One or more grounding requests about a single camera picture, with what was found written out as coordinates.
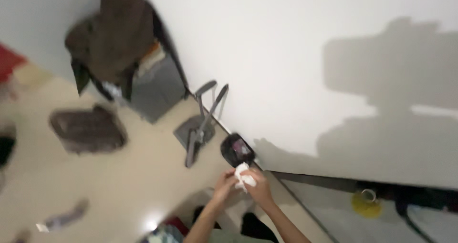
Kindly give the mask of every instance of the hand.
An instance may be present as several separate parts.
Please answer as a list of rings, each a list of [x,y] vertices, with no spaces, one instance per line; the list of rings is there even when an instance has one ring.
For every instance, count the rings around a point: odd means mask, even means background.
[[[218,206],[223,206],[229,196],[237,190],[234,190],[234,185],[239,181],[234,176],[235,169],[226,170],[219,176],[215,185],[215,192],[213,193],[212,201]]]
[[[260,170],[251,168],[242,172],[241,175],[250,175],[256,181],[255,187],[246,183],[245,187],[251,197],[261,208],[266,209],[272,204],[275,204],[272,198],[272,193],[270,192],[269,181],[267,181],[266,177],[264,177]]]

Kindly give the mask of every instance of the brown jacket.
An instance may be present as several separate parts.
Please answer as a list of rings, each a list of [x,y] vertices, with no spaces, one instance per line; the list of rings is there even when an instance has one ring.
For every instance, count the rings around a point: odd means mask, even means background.
[[[145,0],[101,0],[100,12],[76,24],[65,45],[99,81],[116,85],[154,43],[153,9]]]

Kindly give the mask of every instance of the tiled floor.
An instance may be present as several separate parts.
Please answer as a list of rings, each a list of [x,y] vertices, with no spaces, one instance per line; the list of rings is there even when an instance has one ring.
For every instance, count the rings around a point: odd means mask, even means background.
[[[180,102],[154,125],[128,108],[118,108],[129,136],[123,149],[111,154],[68,154],[49,128],[49,114],[59,108],[89,108],[96,99],[89,94],[80,98],[73,84],[32,65],[16,74],[23,91],[19,100],[0,104],[0,118],[14,120],[18,134],[0,194],[0,242],[9,242],[25,228],[32,231],[32,243],[135,242],[174,212],[186,219],[186,211],[198,204],[192,201],[196,193],[212,187],[229,168],[219,151],[226,136],[220,127],[197,163],[185,168],[185,149],[172,131],[199,112],[193,99]],[[314,243],[330,242],[279,182],[266,175],[278,204],[306,236]],[[37,231],[36,223],[68,211],[80,199],[90,202],[80,221],[54,233]],[[243,209],[243,202],[237,202],[226,211],[234,223],[228,229],[237,229]],[[257,212],[273,228],[269,218]]]

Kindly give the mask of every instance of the white tissue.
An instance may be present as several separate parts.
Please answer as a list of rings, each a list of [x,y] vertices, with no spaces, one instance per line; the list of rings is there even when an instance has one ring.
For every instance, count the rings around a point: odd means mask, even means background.
[[[249,166],[246,163],[242,163],[235,169],[234,176],[239,180],[235,185],[236,188],[242,188],[245,193],[247,192],[244,182],[252,187],[256,186],[256,180],[250,175],[240,175],[244,170],[248,170]]]

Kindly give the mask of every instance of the yellow object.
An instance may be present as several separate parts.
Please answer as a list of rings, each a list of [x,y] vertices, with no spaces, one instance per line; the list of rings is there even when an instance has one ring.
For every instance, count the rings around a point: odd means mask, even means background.
[[[365,218],[378,218],[381,214],[381,205],[378,201],[368,202],[361,193],[355,193],[351,198],[353,210]]]

